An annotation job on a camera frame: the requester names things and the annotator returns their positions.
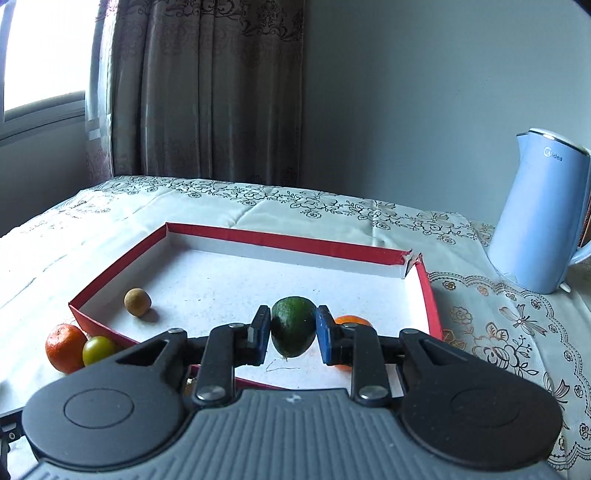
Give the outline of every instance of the brown patterned curtain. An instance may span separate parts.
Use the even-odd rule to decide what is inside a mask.
[[[86,95],[93,184],[294,186],[304,0],[101,0]]]

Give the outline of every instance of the floral lace tablecloth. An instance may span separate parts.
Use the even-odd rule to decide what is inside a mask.
[[[44,342],[54,325],[73,321],[67,302],[165,221],[422,252],[445,341],[553,393],[564,424],[549,462],[565,478],[591,478],[591,268],[571,269],[570,294],[523,291],[486,257],[491,225],[309,190],[118,177],[0,238],[0,411],[60,376]],[[33,464],[26,441],[15,442],[11,473]]]

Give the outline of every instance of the wall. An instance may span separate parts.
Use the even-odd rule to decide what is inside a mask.
[[[515,134],[591,147],[591,18],[572,0],[306,4],[306,187],[496,223]]]
[[[0,142],[0,236],[87,187],[84,116]]]

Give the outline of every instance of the white tablecloth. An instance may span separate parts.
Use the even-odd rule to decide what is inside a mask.
[[[569,272],[570,294],[522,291],[486,257],[491,225],[308,190],[119,177],[0,238],[0,411],[60,377],[44,342],[56,324],[73,322],[68,301],[166,221],[422,252],[446,342],[551,391],[564,425],[549,462],[565,477],[591,478],[591,268]],[[8,461],[17,477],[34,464],[25,440]]]

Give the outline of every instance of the light blue kettle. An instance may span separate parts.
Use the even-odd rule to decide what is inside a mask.
[[[538,128],[517,135],[521,163],[488,256],[519,286],[552,293],[569,265],[591,255],[578,248],[589,205],[591,159],[585,147]]]

